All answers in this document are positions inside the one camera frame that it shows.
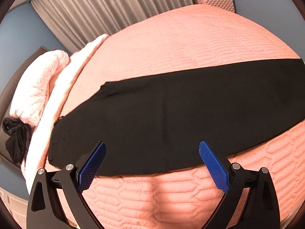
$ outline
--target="textured blue pad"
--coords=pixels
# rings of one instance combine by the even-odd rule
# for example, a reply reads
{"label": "textured blue pad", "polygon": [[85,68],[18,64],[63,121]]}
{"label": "textured blue pad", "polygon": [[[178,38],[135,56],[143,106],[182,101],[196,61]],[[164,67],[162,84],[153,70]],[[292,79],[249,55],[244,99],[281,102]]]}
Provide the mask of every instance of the textured blue pad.
{"label": "textured blue pad", "polygon": [[83,169],[78,174],[78,190],[83,192],[88,189],[99,170],[104,158],[106,156],[106,145],[101,142],[92,155],[87,160]]}
{"label": "textured blue pad", "polygon": [[205,141],[199,144],[199,154],[213,178],[216,187],[226,193],[230,187],[228,172]]}

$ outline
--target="black garment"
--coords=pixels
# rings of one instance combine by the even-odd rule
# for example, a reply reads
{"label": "black garment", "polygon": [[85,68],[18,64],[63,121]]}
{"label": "black garment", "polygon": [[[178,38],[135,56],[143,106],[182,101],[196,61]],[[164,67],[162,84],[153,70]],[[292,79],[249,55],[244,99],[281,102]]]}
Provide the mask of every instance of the black garment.
{"label": "black garment", "polygon": [[301,59],[177,71],[105,83],[55,124],[48,156],[64,168],[102,140],[98,175],[162,173],[202,164],[203,140],[229,156],[304,118]]}
{"label": "black garment", "polygon": [[2,129],[10,136],[5,143],[5,148],[13,163],[21,164],[22,160],[26,159],[29,149],[31,127],[20,119],[7,117],[3,120]]}

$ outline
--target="pink quilted bedspread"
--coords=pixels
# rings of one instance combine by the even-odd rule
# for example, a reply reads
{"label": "pink quilted bedspread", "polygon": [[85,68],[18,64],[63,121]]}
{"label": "pink quilted bedspread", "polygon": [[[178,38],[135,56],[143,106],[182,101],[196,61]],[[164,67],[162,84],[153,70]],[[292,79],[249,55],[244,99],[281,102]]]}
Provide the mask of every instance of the pink quilted bedspread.
{"label": "pink quilted bedspread", "polygon": [[[258,24],[213,6],[187,6],[149,18],[108,38],[79,75],[61,115],[90,98],[106,81],[281,58],[299,56]],[[304,121],[229,159],[247,169],[265,166],[270,170],[281,219],[305,199]],[[48,161],[45,168],[56,170]],[[201,228],[222,195],[204,165],[149,176],[96,177],[83,192],[107,229]],[[59,196],[67,218],[75,222],[63,193],[59,192]]]}

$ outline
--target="curtain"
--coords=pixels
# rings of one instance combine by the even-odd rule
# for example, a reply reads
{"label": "curtain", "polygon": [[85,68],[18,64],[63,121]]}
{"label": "curtain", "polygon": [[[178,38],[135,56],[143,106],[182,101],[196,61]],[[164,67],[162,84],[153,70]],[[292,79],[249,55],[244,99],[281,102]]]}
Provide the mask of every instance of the curtain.
{"label": "curtain", "polygon": [[197,0],[31,0],[35,11],[71,53],[99,35],[112,35],[154,15]]}

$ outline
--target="metal screw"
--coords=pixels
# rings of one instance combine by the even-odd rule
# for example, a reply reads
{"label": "metal screw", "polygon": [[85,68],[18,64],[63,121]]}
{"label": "metal screw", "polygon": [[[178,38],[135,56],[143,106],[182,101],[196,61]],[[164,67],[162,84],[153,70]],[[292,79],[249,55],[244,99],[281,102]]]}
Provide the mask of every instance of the metal screw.
{"label": "metal screw", "polygon": [[238,163],[233,163],[233,169],[240,169],[240,165]]}
{"label": "metal screw", "polygon": [[267,174],[269,171],[268,171],[267,168],[263,167],[263,168],[262,168],[262,172],[265,173],[265,174]]}
{"label": "metal screw", "polygon": [[69,164],[66,166],[66,170],[72,170],[74,168],[73,164]]}
{"label": "metal screw", "polygon": [[39,169],[39,170],[38,170],[38,175],[41,175],[41,174],[43,174],[44,172],[45,172],[44,169]]}

